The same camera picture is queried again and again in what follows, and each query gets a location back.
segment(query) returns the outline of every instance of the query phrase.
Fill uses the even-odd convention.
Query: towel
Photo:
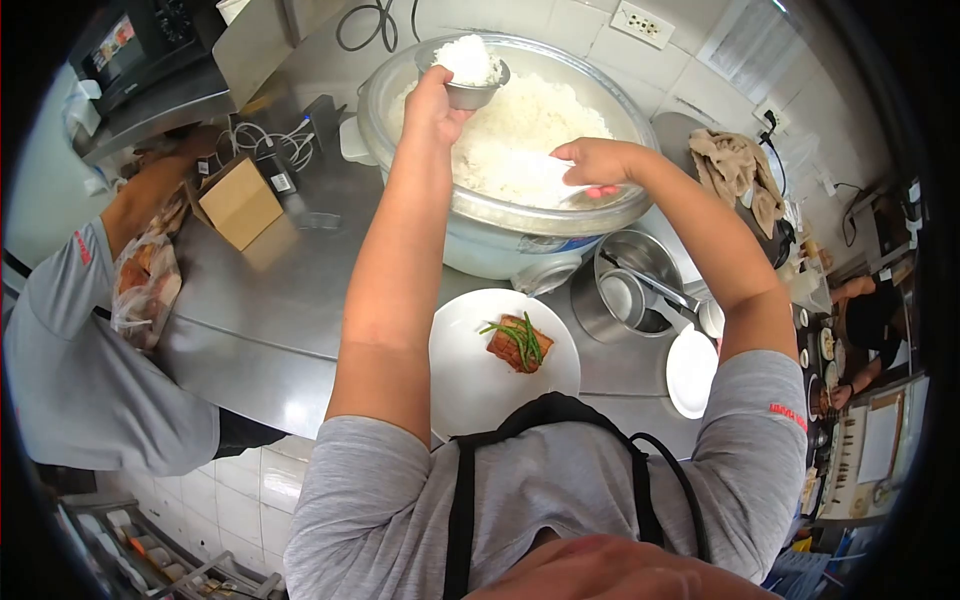
[[[689,144],[700,184],[730,208],[754,188],[751,210],[756,224],[767,239],[773,239],[774,223],[783,217],[784,205],[763,149],[746,135],[708,129],[691,133]]]

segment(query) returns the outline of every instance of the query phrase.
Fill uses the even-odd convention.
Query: paper sheet
[[[890,472],[897,439],[897,420],[900,405],[893,403],[867,412],[867,432],[864,434],[863,457],[856,483],[885,479]]]

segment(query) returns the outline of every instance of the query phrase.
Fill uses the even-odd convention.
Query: window
[[[803,49],[801,32],[777,0],[733,0],[697,60],[759,104]]]

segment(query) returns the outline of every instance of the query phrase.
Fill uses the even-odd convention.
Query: black apron strap
[[[670,453],[670,450],[666,449],[663,442],[657,438],[649,433],[635,433],[630,436],[631,443],[636,439],[646,440],[650,444],[653,444],[663,458],[666,459],[670,468],[673,469],[673,473],[677,475],[677,479],[680,480],[680,487],[684,489],[686,503],[690,505],[690,513],[693,516],[693,534],[697,540],[697,558],[704,563],[709,563],[710,546],[707,544],[707,528],[704,526],[704,514],[700,511],[700,502],[697,502],[697,494],[693,491],[693,486],[690,485],[690,480],[687,478],[684,469],[680,466],[680,463],[677,462],[677,459],[673,457],[673,454]],[[644,469],[644,474],[647,476],[647,490],[649,491],[650,473],[647,469]],[[634,474],[634,481],[634,486],[636,487],[636,474]],[[650,500],[649,493],[647,493],[647,500]],[[653,502],[650,502],[650,514],[653,513],[653,510]]]
[[[580,400],[564,396],[559,392],[552,392],[540,396],[536,400],[527,402],[516,409],[495,431],[474,433],[468,436],[451,438],[456,440],[460,449],[459,466],[457,470],[457,484],[453,492],[453,504],[450,506],[450,517],[447,522],[446,546],[446,574],[444,577],[444,600],[460,600],[467,595],[470,572],[470,557],[473,552],[474,526],[474,487],[475,487],[475,453],[478,447],[497,444],[514,438],[531,427],[551,423],[578,421],[597,425],[616,437],[633,457],[634,474],[634,502],[636,504],[636,520],[640,529],[640,539],[664,546],[663,530],[654,513],[653,501],[650,498],[650,473],[647,470],[647,454],[640,451],[633,444],[633,439],[642,437],[650,441],[667,457],[674,472],[681,478],[684,493],[690,501],[691,511],[694,513],[694,528],[697,530],[698,556],[704,559],[706,535],[703,534],[703,516],[700,514],[700,505],[696,503],[693,489],[677,461],[670,455],[663,445],[646,434],[637,434],[627,438],[616,426]]]

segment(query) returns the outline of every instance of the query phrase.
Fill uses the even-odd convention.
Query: gray t-shirt
[[[693,457],[682,463],[715,564],[754,582],[769,571],[804,481],[805,423],[800,367],[783,354],[745,352],[717,371]],[[457,460],[456,444],[431,454],[383,421],[321,425],[283,557],[291,597],[440,598]],[[631,460],[610,433],[575,422],[477,450],[469,589],[499,578],[543,527],[562,538],[638,539]],[[695,556],[677,476],[660,456],[649,468],[667,548]]]
[[[38,463],[184,475],[213,458],[219,410],[91,314],[112,289],[99,217],[27,279],[3,340],[23,443]]]

